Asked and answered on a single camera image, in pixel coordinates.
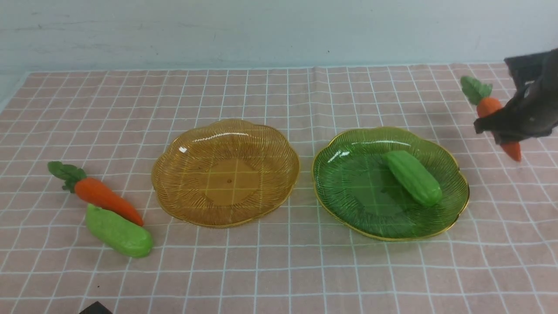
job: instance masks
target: gold rim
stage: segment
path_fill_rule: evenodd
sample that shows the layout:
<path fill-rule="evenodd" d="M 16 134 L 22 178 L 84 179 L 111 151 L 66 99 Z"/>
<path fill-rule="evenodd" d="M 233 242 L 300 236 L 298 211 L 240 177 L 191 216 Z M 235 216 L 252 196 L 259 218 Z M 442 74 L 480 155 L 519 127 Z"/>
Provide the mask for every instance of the gold rim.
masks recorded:
<path fill-rule="evenodd" d="M 354 131 L 354 130 L 380 130 L 380 129 L 393 129 L 393 130 L 398 130 L 398 131 L 403 131 L 406 133 L 411 134 L 412 136 L 416 137 L 417 139 L 421 140 L 421 141 L 426 141 L 426 142 L 430 142 L 436 146 L 438 146 L 439 148 L 441 148 L 444 152 L 446 152 L 454 161 L 455 166 L 457 166 L 457 170 L 459 175 L 461 176 L 461 178 L 463 179 L 463 181 L 465 182 L 465 184 L 467 185 L 467 200 L 465 201 L 463 207 L 459 210 L 457 217 L 455 218 L 455 220 L 449 224 L 447 227 L 445 227 L 444 229 L 435 232 L 431 235 L 426 235 L 426 236 L 421 236 L 421 237 L 408 237 L 408 238 L 390 238 L 390 237 L 381 237 L 381 236 L 377 236 L 377 235 L 373 235 L 373 234 L 369 234 L 366 233 L 360 229 L 355 228 L 354 226 L 352 226 L 351 224 L 347 223 L 346 221 L 342 220 L 341 218 L 339 218 L 336 214 L 334 214 L 329 208 L 327 208 L 327 206 L 322 202 L 320 196 L 318 195 L 318 190 L 317 190 L 317 182 L 316 182 L 316 176 L 314 176 L 314 164 L 316 163 L 316 159 L 318 158 L 318 156 L 324 151 L 326 150 L 328 147 L 330 147 L 335 140 L 337 140 L 338 137 L 340 137 L 341 135 Z M 437 235 L 441 235 L 444 232 L 446 232 L 447 230 L 449 230 L 451 227 L 453 227 L 455 225 L 455 223 L 457 222 L 457 220 L 459 219 L 459 217 L 461 216 L 461 214 L 463 213 L 463 211 L 465 211 L 465 209 L 467 208 L 467 205 L 469 205 L 469 198 L 471 196 L 471 189 L 469 186 L 469 182 L 467 181 L 467 178 L 463 175 L 463 173 L 461 172 L 460 168 L 459 168 L 459 163 L 457 162 L 457 160 L 455 159 L 455 157 L 450 153 L 450 151 L 448 151 L 447 149 L 445 149 L 444 147 L 440 146 L 438 143 L 434 143 L 432 141 L 429 140 L 425 140 L 423 138 L 421 138 L 420 136 L 414 134 L 413 132 L 407 131 L 405 129 L 399 128 L 399 127 L 394 127 L 394 126 L 380 126 L 380 127 L 372 127 L 372 128 L 361 128 L 361 129 L 351 129 L 351 130 L 346 130 L 343 131 L 339 134 L 337 134 L 331 141 L 329 141 L 329 143 L 322 148 L 315 156 L 314 159 L 312 160 L 312 182 L 314 184 L 314 195 L 316 195 L 316 198 L 318 199 L 318 202 L 320 203 L 320 205 L 322 206 L 323 209 L 326 210 L 326 212 L 328 212 L 330 215 L 332 215 L 337 221 L 341 222 L 343 225 L 346 225 L 347 227 L 351 228 L 352 230 L 356 231 L 357 233 L 363 235 L 363 236 L 367 236 L 367 237 L 371 237 L 373 239 L 376 240 L 380 240 L 380 241 L 386 241 L 386 242 L 405 242 L 405 241 L 418 241 L 418 240 L 424 240 L 424 239 L 428 239 Z"/>
<path fill-rule="evenodd" d="M 166 210 L 166 209 L 161 205 L 161 198 L 160 198 L 160 196 L 159 196 L 159 193 L 157 192 L 157 187 L 156 187 L 157 184 L 156 184 L 156 182 L 155 182 L 155 176 L 157 175 L 157 171 L 155 171 L 155 169 L 156 169 L 156 167 L 157 167 L 157 164 L 159 164 L 159 163 L 162 162 L 162 158 L 165 157 L 165 156 L 170 152 L 170 149 L 172 148 L 172 145 L 173 145 L 173 144 L 178 140 L 178 138 L 180 138 L 182 135 L 184 135 L 184 134 L 186 134 L 186 133 L 188 133 L 188 132 L 190 132 L 190 131 L 192 131 L 192 130 L 195 130 L 195 129 L 204 129 L 204 128 L 211 127 L 211 126 L 214 126 L 214 125 L 216 125 L 216 124 L 219 124 L 219 123 L 222 123 L 222 122 L 225 122 L 225 121 L 237 121 L 237 122 L 241 122 L 241 123 L 248 123 L 248 124 L 253 125 L 253 126 L 266 127 L 266 128 L 268 128 L 268 129 L 271 129 L 271 130 L 277 132 L 281 137 L 283 137 L 283 139 L 285 139 L 285 141 L 287 142 L 287 147 L 288 147 L 288 149 L 292 150 L 292 151 L 295 153 L 295 156 L 296 156 L 296 161 L 297 161 L 298 167 L 297 167 L 297 169 L 296 169 L 296 179 L 295 179 L 295 181 L 294 181 L 293 184 L 291 185 L 291 188 L 288 190 L 288 192 L 285 193 L 285 198 L 284 198 L 280 203 L 278 203 L 277 206 L 273 207 L 271 210 L 269 210 L 269 211 L 267 211 L 267 212 L 261 213 L 261 214 L 259 214 L 258 216 L 254 216 L 254 217 L 252 217 L 252 218 L 250 218 L 250 219 L 246 219 L 246 220 L 243 220 L 243 221 L 240 221 L 240 222 L 230 223 L 230 224 L 228 224 L 228 225 L 219 225 L 219 226 L 215 226 L 215 225 L 205 225 L 205 224 L 203 224 L 203 223 L 197 223 L 197 222 L 190 221 L 190 220 L 187 220 L 187 219 L 184 219 L 184 218 L 176 217 L 175 215 L 169 213 L 169 211 Z M 151 185 L 153 185 L 153 189 L 155 190 L 155 194 L 157 195 L 157 201 L 158 201 L 159 206 L 161 206 L 161 209 L 162 209 L 163 211 L 165 211 L 169 216 L 174 217 L 174 218 L 176 218 L 176 219 L 178 219 L 178 220 L 186 221 L 186 222 L 189 222 L 189 223 L 191 223 L 191 224 L 193 224 L 193 225 L 197 225 L 197 226 L 201 226 L 201 227 L 214 228 L 214 229 L 224 229 L 224 228 L 230 228 L 230 227 L 236 227 L 236 226 L 244 225 L 245 223 L 248 223 L 248 222 L 251 222 L 251 221 L 253 221 L 253 220 L 262 218 L 263 216 L 265 216 L 265 215 L 267 215 L 267 214 L 273 212 L 274 210 L 278 209 L 278 208 L 281 207 L 281 206 L 287 201 L 287 199 L 291 196 L 292 191 L 295 189 L 296 183 L 298 183 L 298 181 L 299 181 L 299 176 L 300 176 L 300 157 L 299 157 L 298 153 L 296 152 L 295 148 L 292 147 L 292 145 L 291 145 L 291 143 L 289 142 L 288 138 L 287 138 L 283 133 L 281 133 L 281 131 L 279 131 L 278 129 L 276 129 L 276 128 L 274 128 L 274 127 L 271 127 L 271 126 L 255 124 L 255 123 L 251 123 L 251 122 L 249 122 L 249 121 L 241 120 L 241 119 L 223 119 L 223 120 L 219 120 L 219 121 L 217 121 L 217 122 L 213 122 L 213 123 L 211 123 L 211 124 L 209 124 L 209 125 L 207 125 L 207 126 L 196 127 L 196 128 L 189 129 L 189 130 L 183 132 L 182 134 L 180 134 L 179 136 L 177 136 L 177 137 L 171 142 L 171 144 L 169 144 L 169 146 L 167 147 L 167 149 L 161 154 L 161 156 L 159 156 L 159 158 L 157 158 L 157 160 L 156 160 L 155 163 L 153 164 L 153 167 L 151 167 Z"/>

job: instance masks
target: plate rim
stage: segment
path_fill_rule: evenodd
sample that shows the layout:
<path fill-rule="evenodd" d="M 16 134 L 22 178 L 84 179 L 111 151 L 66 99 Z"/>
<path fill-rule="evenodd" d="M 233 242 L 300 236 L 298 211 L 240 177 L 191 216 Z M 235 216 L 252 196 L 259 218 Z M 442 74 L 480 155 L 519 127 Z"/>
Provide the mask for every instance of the plate rim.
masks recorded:
<path fill-rule="evenodd" d="M 459 173 L 459 175 L 461 176 L 462 180 L 465 182 L 465 185 L 467 186 L 467 198 L 462 206 L 462 208 L 459 210 L 455 220 L 448 224 L 444 229 L 434 232 L 433 234 L 429 234 L 429 235 L 425 235 L 425 236 L 420 236 L 420 237 L 407 237 L 407 238 L 391 238 L 391 237 L 381 237 L 381 236 L 377 236 L 377 235 L 373 235 L 373 234 L 369 234 L 365 231 L 362 231 L 356 227 L 354 227 L 353 225 L 349 224 L 348 222 L 342 220 L 341 218 L 339 218 L 336 214 L 333 213 L 333 211 L 331 211 L 331 209 L 329 209 L 322 201 L 321 197 L 318 194 L 318 183 L 316 182 L 316 176 L 314 175 L 314 171 L 315 171 L 315 163 L 318 159 L 318 157 L 320 156 L 320 154 L 322 154 L 327 148 L 329 148 L 330 146 L 332 146 L 339 137 L 341 137 L 341 135 L 346 134 L 348 132 L 352 132 L 355 130 L 366 130 L 366 131 L 378 131 L 380 129 L 391 129 L 391 130 L 397 130 L 397 131 L 402 131 L 404 133 L 408 133 L 414 137 L 416 137 L 418 140 L 420 141 L 426 141 L 429 143 L 434 144 L 435 146 L 439 147 L 442 151 L 446 152 L 451 159 L 453 160 L 456 168 L 457 168 L 457 172 Z M 312 160 L 312 183 L 314 186 L 314 195 L 316 195 L 316 198 L 318 199 L 318 202 L 320 203 L 320 205 L 322 206 L 323 209 L 326 210 L 326 212 L 328 212 L 330 215 L 332 215 L 337 221 L 341 222 L 343 225 L 349 227 L 350 229 L 356 231 L 357 233 L 364 235 L 366 237 L 370 237 L 376 240 L 380 240 L 380 241 L 386 241 L 386 242 L 406 242 L 406 241 L 419 241 L 419 240 L 424 240 L 424 239 L 428 239 L 440 234 L 443 234 L 444 232 L 446 232 L 447 230 L 451 229 L 455 223 L 457 222 L 457 220 L 459 219 L 459 217 L 461 216 L 461 214 L 465 211 L 465 209 L 467 208 L 467 206 L 469 205 L 469 200 L 470 200 L 470 196 L 471 196 L 471 187 L 469 185 L 469 182 L 467 181 L 467 178 L 465 177 L 465 175 L 463 174 L 463 172 L 461 172 L 461 168 L 459 167 L 459 163 L 457 162 L 456 158 L 453 156 L 452 153 L 450 153 L 450 151 L 448 151 L 447 149 L 445 149 L 443 146 L 441 146 L 438 143 L 435 143 L 433 141 L 430 140 L 426 140 L 423 139 L 422 137 L 414 134 L 413 132 L 409 131 L 409 130 L 405 130 L 402 129 L 400 127 L 395 127 L 395 126 L 378 126 L 378 127 L 360 127 L 360 128 L 356 128 L 356 129 L 349 129 L 349 130 L 345 130 L 337 135 L 335 135 L 335 137 L 333 137 L 332 140 L 329 141 L 329 143 L 322 149 L 320 149 L 320 151 L 314 156 L 314 159 Z"/>
<path fill-rule="evenodd" d="M 254 217 L 252 217 L 252 218 L 249 218 L 249 219 L 246 219 L 246 220 L 243 220 L 243 221 L 239 221 L 239 222 L 235 222 L 235 223 L 230 223 L 230 224 L 227 224 L 227 225 L 217 225 L 217 226 L 216 226 L 216 225 L 205 225 L 205 224 L 203 224 L 203 223 L 198 223 L 198 222 L 194 222 L 194 221 L 191 221 L 191 220 L 188 220 L 188 219 L 176 217 L 175 215 L 171 214 L 167 209 L 165 209 L 164 206 L 161 204 L 161 198 L 160 198 L 159 193 L 158 193 L 158 184 L 155 182 L 155 177 L 156 177 L 157 175 L 160 174 L 158 171 L 155 170 L 156 168 L 160 168 L 160 167 L 157 167 L 157 165 L 158 165 L 159 163 L 162 163 L 163 159 L 170 153 L 170 149 L 172 148 L 172 145 L 173 145 L 180 137 L 186 135 L 188 132 L 191 132 L 191 131 L 193 131 L 193 130 L 200 130 L 200 129 L 207 129 L 207 128 L 210 128 L 210 127 L 215 127 L 216 124 L 219 124 L 219 123 L 222 123 L 222 122 L 227 122 L 227 121 L 231 121 L 231 122 L 237 121 L 237 122 L 241 122 L 241 123 L 248 123 L 248 124 L 253 125 L 253 126 L 266 127 L 266 128 L 268 128 L 268 129 L 271 129 L 272 131 L 278 133 L 278 134 L 285 140 L 285 142 L 287 143 L 287 149 L 291 150 L 291 151 L 294 153 L 295 157 L 296 157 L 296 164 L 297 164 L 296 166 L 297 166 L 297 167 L 296 167 L 296 178 L 295 178 L 295 180 L 294 180 L 293 183 L 291 184 L 291 187 L 290 187 L 290 189 L 288 190 L 288 192 L 285 193 L 285 198 L 283 199 L 283 201 L 281 201 L 280 203 L 278 203 L 277 206 L 274 206 L 274 207 L 273 207 L 272 209 L 270 209 L 269 211 L 264 212 L 264 213 L 261 213 L 261 214 L 259 214 L 258 216 L 254 216 Z M 253 220 L 256 220 L 256 219 L 259 219 L 259 218 L 261 218 L 261 217 L 263 217 L 263 216 L 265 216 L 265 215 L 267 215 L 267 214 L 269 214 L 269 213 L 275 211 L 276 209 L 278 209 L 279 207 L 281 207 L 283 204 L 285 204 L 285 202 L 286 202 L 286 201 L 288 200 L 288 198 L 291 196 L 292 191 L 295 189 L 295 186 L 296 186 L 296 184 L 297 184 L 298 181 L 299 181 L 299 176 L 300 176 L 300 156 L 298 155 L 298 153 L 296 152 L 295 148 L 292 146 L 292 144 L 291 144 L 291 142 L 288 140 L 288 138 L 287 138 L 283 133 L 281 133 L 281 131 L 279 131 L 278 129 L 276 129 L 276 128 L 272 127 L 272 126 L 263 125 L 263 124 L 256 124 L 256 123 L 252 123 L 252 122 L 250 122 L 250 121 L 246 121 L 246 120 L 243 120 L 243 119 L 236 119 L 236 118 L 222 119 L 222 120 L 219 120 L 219 121 L 212 122 L 212 123 L 210 123 L 210 124 L 208 124 L 208 125 L 206 125 L 206 126 L 193 127 L 193 128 L 191 128 L 191 129 L 189 129 L 189 130 L 186 130 L 186 131 L 182 132 L 181 134 L 179 134 L 179 135 L 168 145 L 168 147 L 165 149 L 165 151 L 157 158 L 157 160 L 154 162 L 153 166 L 151 167 L 151 185 L 153 186 L 153 189 L 155 190 L 155 195 L 157 196 L 157 202 L 159 203 L 159 206 L 161 207 L 161 209 L 162 209 L 164 212 L 166 212 L 169 216 L 174 217 L 174 218 L 176 218 L 176 219 L 178 219 L 178 220 L 182 220 L 182 221 L 185 221 L 185 222 L 189 222 L 189 223 L 191 223 L 191 224 L 193 224 L 193 225 L 197 225 L 197 226 L 201 226 L 201 227 L 207 227 L 207 228 L 213 228 L 213 229 L 225 229 L 225 228 L 230 228 L 230 227 L 236 227 L 236 226 L 244 225 L 245 223 L 248 223 L 248 222 L 253 221 Z"/>

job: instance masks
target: white wall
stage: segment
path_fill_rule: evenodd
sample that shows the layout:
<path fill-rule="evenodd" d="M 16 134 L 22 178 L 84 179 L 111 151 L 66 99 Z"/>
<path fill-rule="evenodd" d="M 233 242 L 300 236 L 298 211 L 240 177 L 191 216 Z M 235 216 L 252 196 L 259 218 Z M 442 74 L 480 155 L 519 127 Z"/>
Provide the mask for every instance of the white wall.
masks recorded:
<path fill-rule="evenodd" d="M 0 74 L 496 61 L 558 46 L 556 0 L 0 0 Z"/>

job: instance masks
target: toy cucumber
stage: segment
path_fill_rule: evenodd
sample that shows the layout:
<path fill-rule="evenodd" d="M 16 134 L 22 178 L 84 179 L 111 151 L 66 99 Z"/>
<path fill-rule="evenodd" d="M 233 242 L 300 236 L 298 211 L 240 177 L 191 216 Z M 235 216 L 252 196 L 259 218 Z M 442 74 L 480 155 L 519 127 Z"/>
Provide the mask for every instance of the toy cucumber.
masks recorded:
<path fill-rule="evenodd" d="M 95 237 L 126 256 L 141 258 L 153 248 L 153 238 L 147 230 L 93 204 L 87 205 L 85 224 Z"/>
<path fill-rule="evenodd" d="M 417 203 L 430 207 L 441 201 L 440 183 L 413 155 L 395 150 L 385 153 L 383 158 L 393 176 Z"/>

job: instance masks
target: toy carrot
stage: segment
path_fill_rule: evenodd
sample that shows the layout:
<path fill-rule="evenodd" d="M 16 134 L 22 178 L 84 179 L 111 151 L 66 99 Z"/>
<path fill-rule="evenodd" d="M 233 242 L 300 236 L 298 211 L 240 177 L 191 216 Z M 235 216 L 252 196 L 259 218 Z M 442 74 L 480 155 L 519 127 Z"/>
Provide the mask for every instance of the toy carrot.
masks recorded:
<path fill-rule="evenodd" d="M 477 107 L 479 118 L 486 117 L 502 109 L 500 101 L 490 96 L 492 94 L 491 84 L 483 84 L 475 78 L 465 76 L 461 77 L 461 90 L 469 102 Z M 500 147 L 513 160 L 521 161 L 521 146 L 519 142 L 504 143 Z"/>
<path fill-rule="evenodd" d="M 47 165 L 49 172 L 64 180 L 65 191 L 75 193 L 80 199 L 105 210 L 113 211 L 138 226 L 143 226 L 143 219 L 136 209 L 122 197 L 116 195 L 103 182 L 87 177 L 82 168 L 51 161 Z"/>

